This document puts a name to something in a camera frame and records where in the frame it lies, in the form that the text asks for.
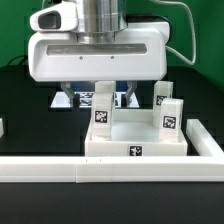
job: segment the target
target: white block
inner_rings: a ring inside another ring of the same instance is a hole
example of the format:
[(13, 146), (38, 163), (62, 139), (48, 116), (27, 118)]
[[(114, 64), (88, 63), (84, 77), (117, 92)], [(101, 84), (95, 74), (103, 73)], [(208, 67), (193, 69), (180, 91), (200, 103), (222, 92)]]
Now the white block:
[(99, 81), (95, 83), (96, 93), (114, 93), (116, 91), (115, 81)]
[(2, 137), (3, 134), (4, 134), (3, 122), (2, 122), (2, 119), (0, 119), (0, 138)]
[(164, 99), (161, 105), (159, 138), (161, 141), (179, 142), (183, 100)]
[(187, 121), (187, 136), (200, 156), (224, 157), (222, 149), (199, 120)]
[(154, 86), (153, 99), (153, 126), (160, 127), (161, 104), (165, 98), (172, 98), (173, 83), (158, 81)]
[(95, 93), (92, 98), (92, 140), (110, 139), (112, 124), (113, 93)]

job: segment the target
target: white box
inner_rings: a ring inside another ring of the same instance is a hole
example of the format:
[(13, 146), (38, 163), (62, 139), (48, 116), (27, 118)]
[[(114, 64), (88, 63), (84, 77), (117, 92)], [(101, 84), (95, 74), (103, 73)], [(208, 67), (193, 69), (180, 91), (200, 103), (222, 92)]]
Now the white box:
[(173, 83), (166, 81), (158, 81), (154, 86), (153, 99), (153, 125), (156, 128), (160, 127), (161, 104), (164, 99), (172, 98)]
[(91, 135), (110, 139), (112, 124), (113, 93), (95, 93), (92, 98)]
[(163, 100), (159, 129), (160, 141), (180, 141), (182, 111), (183, 100), (168, 98)]
[(127, 157), (132, 149), (141, 148), (137, 156), (186, 156), (187, 142), (180, 132), (180, 141), (161, 142), (159, 129), (152, 124), (153, 111), (139, 109), (116, 109), (110, 141), (92, 141), (91, 125), (85, 140), (85, 156)]

